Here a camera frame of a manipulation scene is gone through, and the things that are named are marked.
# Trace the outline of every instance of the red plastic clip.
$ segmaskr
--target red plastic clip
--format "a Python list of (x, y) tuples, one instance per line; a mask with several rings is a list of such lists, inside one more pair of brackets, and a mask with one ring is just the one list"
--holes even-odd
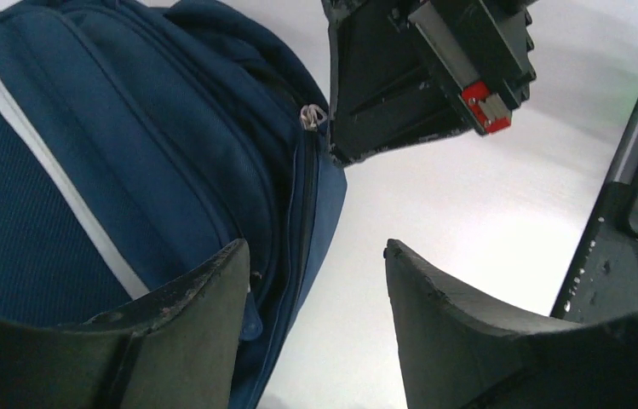
[(462, 91), (462, 99), (467, 103), (469, 109), (474, 113), (474, 116), (480, 124), (482, 124), (484, 130), (489, 134), (493, 134), (494, 132), (508, 128), (512, 124), (512, 118), (508, 115), (506, 117), (490, 119), (480, 106), (480, 102), (490, 96), (491, 93), (489, 89), (481, 81), (469, 85)]

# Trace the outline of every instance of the black metal frame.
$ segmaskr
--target black metal frame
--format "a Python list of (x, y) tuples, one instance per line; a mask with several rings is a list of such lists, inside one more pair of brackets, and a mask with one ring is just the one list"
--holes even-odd
[(551, 315), (599, 322), (638, 309), (638, 101)]

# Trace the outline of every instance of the backpack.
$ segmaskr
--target backpack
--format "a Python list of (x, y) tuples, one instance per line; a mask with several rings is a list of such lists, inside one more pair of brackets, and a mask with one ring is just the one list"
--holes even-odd
[(290, 49), (214, 0), (0, 13), (0, 317), (81, 323), (245, 239), (231, 408), (255, 407), (346, 192)]

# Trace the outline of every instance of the zipper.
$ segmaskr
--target zipper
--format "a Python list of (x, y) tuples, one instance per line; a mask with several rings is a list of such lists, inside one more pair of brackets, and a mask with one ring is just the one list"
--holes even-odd
[[(107, 8), (96, 6), (96, 5), (85, 5), (85, 4), (66, 5), (63, 8), (61, 8), (61, 10), (66, 14), (69, 14), (71, 12), (76, 12), (76, 11), (82, 12), (85, 10), (90, 10), (95, 13), (100, 13), (110, 18), (120, 20), (128, 28), (133, 30), (137, 35), (143, 37), (144, 40), (146, 40), (149, 43), (154, 43), (153, 46), (159, 53), (163, 55), (167, 54), (166, 60), (168, 60), (172, 66), (175, 66), (178, 71), (180, 71), (181, 68), (190, 70), (192, 67), (195, 67), (195, 64), (189, 59), (187, 59), (183, 53), (175, 49), (175, 46), (173, 44), (166, 43), (164, 41), (163, 33), (157, 32), (157, 30), (155, 30), (154, 27), (150, 26), (150, 24), (147, 24), (144, 20), (141, 20), (140, 18), (136, 18), (137, 16), (135, 14), (135, 11), (131, 7), (127, 7), (128, 13), (121, 13), (117, 9), (107, 9)], [(289, 107), (294, 107), (295, 109), (294, 112), (296, 111), (299, 112), (300, 125), (303, 126), (303, 129), (304, 129), (304, 132), (303, 132), (304, 138), (309, 136), (313, 139), (316, 135), (318, 135), (318, 133), (316, 133), (318, 131), (318, 125), (323, 123), (327, 119), (327, 116), (322, 108), (320, 108), (318, 105), (308, 104), (306, 100), (303, 98), (303, 96), (301, 95), (301, 93), (299, 93), (296, 89), (294, 89), (284, 78), (279, 76), (276, 72), (266, 69), (265, 67), (251, 64), (250, 61), (236, 61), (236, 63), (241, 65), (244, 68), (244, 70), (246, 70), (246, 72), (249, 73), (258, 83), (261, 83), (267, 89), (270, 89), (279, 99), (286, 101), (289, 104)], [(309, 120), (309, 123), (307, 126), (305, 112), (309, 112), (309, 118), (312, 118), (311, 115), (314, 114), (315, 112), (319, 112), (319, 118), (315, 119), (313, 122)], [(310, 159), (307, 159), (307, 160), (315, 161), (315, 158), (313, 157), (314, 155), (315, 153), (307, 154), (307, 158), (311, 157)], [(271, 205), (272, 201), (270, 200), (270, 198), (265, 193), (264, 193), (264, 196), (266, 197), (267, 203)], [(223, 204), (223, 207), (233, 220), (233, 214), (230, 212), (227, 206)], [(235, 222), (235, 220), (233, 220), (233, 224), (234, 226), (236, 226), (236, 228), (239, 229), (239, 233), (243, 235), (240, 232), (240, 227)], [(269, 269), (265, 272), (266, 274), (271, 273), (270, 270), (272, 269), (272, 264), (270, 262), (268, 267)], [(277, 267), (278, 267), (278, 264), (274, 263), (273, 269)], [(264, 285), (262, 283), (262, 279), (259, 279), (259, 280), (253, 279), (251, 284), (254, 287), (252, 292), (254, 293), (256, 297), (258, 307), (260, 307), (267, 294), (267, 290), (268, 290), (267, 285)]]
[[(303, 216), (303, 218), (301, 222), (301, 228), (298, 234), (299, 240), (301, 242), (301, 246), (299, 247), (299, 251), (298, 251), (299, 264), (298, 264), (297, 271), (294, 273), (296, 274), (296, 283), (294, 283), (292, 287), (286, 289), (287, 292), (293, 291), (293, 294), (290, 294), (291, 295), (290, 307), (283, 310), (284, 316), (279, 316), (277, 318), (277, 321), (278, 321), (277, 326), (273, 330), (274, 334), (276, 333), (280, 334), (280, 339), (275, 340), (276, 343), (278, 344), (278, 347), (272, 351), (273, 342), (269, 343), (269, 346), (268, 346), (267, 358), (266, 358), (266, 361), (264, 361), (265, 362), (264, 365), (268, 363), (270, 366), (269, 367), (264, 366), (263, 368), (263, 371), (266, 371), (266, 369), (270, 368), (270, 371), (267, 371), (268, 373), (273, 372), (273, 368), (275, 368), (276, 362), (278, 361), (279, 351), (283, 349), (286, 338), (289, 335), (290, 323), (293, 319), (293, 314), (296, 312), (296, 306), (298, 305), (298, 301), (301, 297), (303, 280), (304, 280), (304, 277), (306, 276), (306, 266), (308, 264), (308, 253), (311, 248), (311, 236), (313, 235), (314, 217), (310, 215), (313, 215), (316, 211), (316, 184), (317, 184), (317, 179), (319, 175), (318, 160), (316, 155), (317, 155), (317, 150), (319, 149), (319, 138), (322, 136), (321, 132), (319, 131), (319, 126), (323, 122), (325, 122), (325, 120), (328, 117), (325, 115), (324, 110), (318, 106), (305, 106), (301, 110), (301, 112), (304, 113), (305, 110), (307, 109), (313, 110), (315, 108), (318, 108), (317, 114), (319, 115), (321, 113), (324, 114), (323, 120), (319, 120), (313, 123), (309, 122), (309, 124), (316, 124), (315, 127), (306, 126), (306, 123), (301, 117), (302, 127), (304, 129), (302, 135), (304, 137), (303, 177), (305, 182), (303, 185), (303, 195), (302, 195), (303, 203), (301, 207), (301, 215)], [(249, 398), (249, 402), (246, 407), (255, 407), (258, 404), (257, 402), (258, 396), (256, 395), (256, 391), (257, 390), (263, 391), (266, 388), (267, 381), (268, 381), (268, 378), (266, 376), (266, 373), (264, 372), (259, 376), (256, 384), (254, 385), (253, 392)]]
[[(240, 64), (244, 68), (244, 70), (246, 70), (246, 72), (248, 72), (257, 82), (263, 84), (263, 86), (271, 90), (280, 100), (285, 101), (286, 103), (289, 104), (289, 107), (293, 107), (296, 111), (299, 112), (299, 124), (303, 128), (302, 137), (304, 138), (304, 144), (305, 144), (305, 152), (304, 152), (305, 159), (304, 160), (306, 164), (306, 169), (315, 168), (316, 167), (316, 163), (314, 163), (315, 152), (311, 148), (311, 143), (313, 144), (316, 143), (316, 140), (314, 140), (314, 138), (317, 135), (319, 135), (317, 133), (317, 131), (319, 130), (319, 125), (322, 124), (328, 118), (324, 110), (315, 104), (305, 105), (307, 103), (306, 103), (306, 100), (303, 98), (303, 96), (300, 93), (298, 93), (290, 84), (288, 84), (282, 77), (277, 75), (275, 72), (272, 72), (260, 66), (256, 66), (254, 64), (250, 64), (247, 61), (237, 61), (237, 63)], [(316, 169), (314, 169), (313, 176), (311, 176), (310, 178), (312, 181), (312, 185), (313, 185), (313, 180), (316, 178), (315, 174), (316, 174)], [(308, 178), (308, 177), (309, 175), (307, 175), (305, 171), (304, 178)], [(304, 198), (307, 197), (307, 193), (310, 193), (314, 189), (313, 186), (310, 186), (308, 188), (310, 188), (311, 190), (307, 190), (306, 188), (304, 189), (304, 192), (303, 192)], [(313, 212), (313, 209), (307, 210), (304, 207), (302, 207), (302, 214), (306, 214), (306, 211)], [(304, 241), (307, 241), (307, 239), (304, 239), (304, 236), (306, 235), (304, 231), (306, 229), (307, 227), (302, 225), (301, 227), (302, 233), (300, 234), (300, 236), (302, 237), (302, 243)], [(258, 287), (258, 288), (257, 289), (254, 288), (254, 293), (256, 294), (256, 300), (258, 301), (258, 304), (262, 305), (263, 302), (265, 301), (265, 296), (267, 295), (267, 292), (268, 292), (268, 285), (263, 285), (263, 283), (261, 283), (260, 281), (262, 279), (261, 276), (257, 276), (257, 278), (258, 278), (258, 283), (256, 283), (255, 287)], [(292, 300), (293, 304), (291, 306), (291, 311), (293, 311), (293, 309), (296, 307), (298, 303), (298, 298), (301, 295), (302, 284), (303, 282), (299, 283), (298, 292), (296, 293), (296, 300), (295, 301)]]

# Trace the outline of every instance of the black plastic part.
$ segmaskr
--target black plastic part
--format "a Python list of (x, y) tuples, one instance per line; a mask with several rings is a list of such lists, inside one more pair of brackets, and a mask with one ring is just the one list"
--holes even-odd
[(547, 318), (399, 241), (385, 255), (409, 409), (638, 407), (638, 312), (597, 325)]
[(224, 409), (249, 271), (240, 240), (86, 324), (0, 320), (0, 407)]
[[(462, 100), (464, 85), (407, 20), (418, 0), (323, 0), (331, 46), (330, 152), (341, 165), (388, 150), (486, 133)], [(536, 77), (525, 3), (435, 2), (492, 93), (514, 110)], [(474, 10), (457, 19), (461, 7)]]
[(602, 188), (551, 316), (596, 323), (638, 309), (638, 238), (626, 226), (634, 194), (618, 182)]

